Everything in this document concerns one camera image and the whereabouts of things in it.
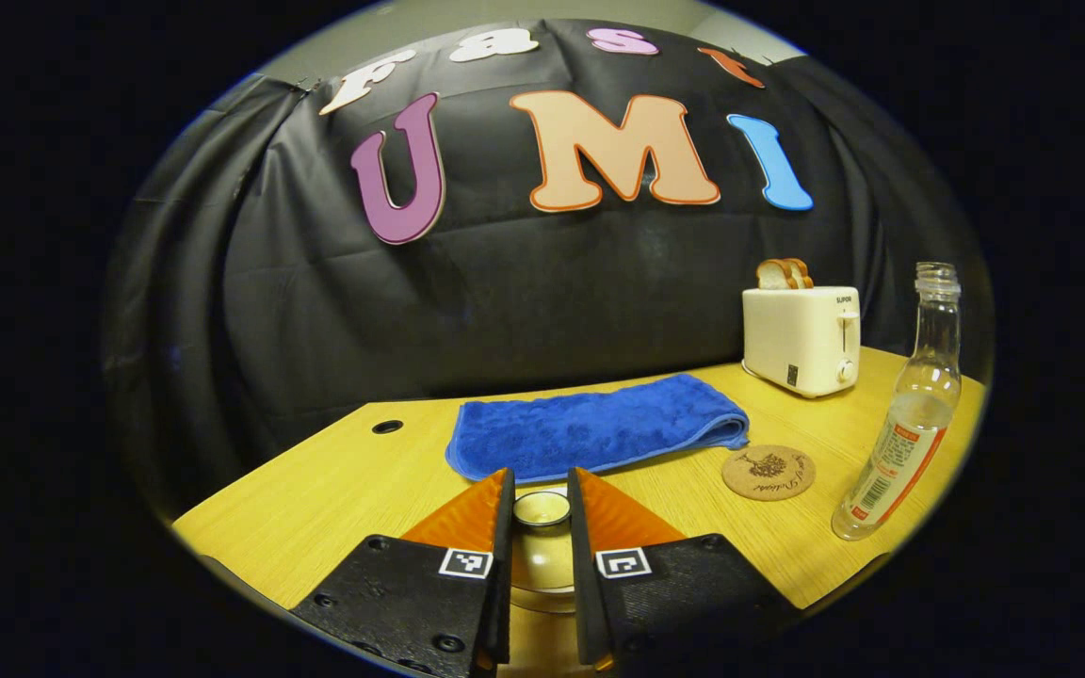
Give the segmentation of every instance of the blue towel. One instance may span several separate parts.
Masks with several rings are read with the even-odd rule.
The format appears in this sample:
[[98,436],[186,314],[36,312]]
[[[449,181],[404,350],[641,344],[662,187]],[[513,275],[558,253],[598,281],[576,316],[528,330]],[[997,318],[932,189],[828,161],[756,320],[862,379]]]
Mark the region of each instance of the blue towel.
[[570,468],[620,468],[694,447],[748,444],[748,415],[709,383],[676,374],[612,394],[469,402],[447,463],[471,481],[512,468],[518,482],[559,481]]

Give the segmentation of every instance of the glass bottle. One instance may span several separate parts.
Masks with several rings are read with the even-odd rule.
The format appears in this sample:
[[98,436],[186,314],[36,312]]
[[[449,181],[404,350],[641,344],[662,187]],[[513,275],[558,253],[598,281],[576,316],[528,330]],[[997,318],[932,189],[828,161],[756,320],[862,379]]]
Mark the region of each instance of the glass bottle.
[[960,284],[953,265],[916,266],[916,351],[895,382],[895,399],[860,477],[831,515],[841,539],[877,532],[920,479],[960,399]]

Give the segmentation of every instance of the white toaster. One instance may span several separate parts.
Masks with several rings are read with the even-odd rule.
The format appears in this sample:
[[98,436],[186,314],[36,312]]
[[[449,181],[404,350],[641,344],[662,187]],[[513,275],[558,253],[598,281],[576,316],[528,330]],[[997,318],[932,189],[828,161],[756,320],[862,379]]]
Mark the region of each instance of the white toaster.
[[744,370],[809,398],[855,385],[860,369],[855,287],[745,289],[742,296]]

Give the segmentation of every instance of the bottle neck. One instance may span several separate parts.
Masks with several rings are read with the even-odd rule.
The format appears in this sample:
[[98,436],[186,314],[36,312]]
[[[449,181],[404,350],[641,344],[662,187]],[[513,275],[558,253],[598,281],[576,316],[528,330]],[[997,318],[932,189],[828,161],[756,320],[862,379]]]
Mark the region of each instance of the bottle neck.
[[960,353],[959,297],[921,293],[918,305],[915,361],[957,368]]

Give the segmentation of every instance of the bottle label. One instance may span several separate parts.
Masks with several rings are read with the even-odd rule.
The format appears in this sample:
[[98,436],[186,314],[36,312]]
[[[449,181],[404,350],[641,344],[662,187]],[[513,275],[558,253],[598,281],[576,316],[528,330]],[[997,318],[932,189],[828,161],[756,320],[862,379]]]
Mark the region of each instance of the bottle label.
[[886,417],[873,455],[848,497],[852,519],[860,525],[885,523],[920,479],[946,431],[912,428]]

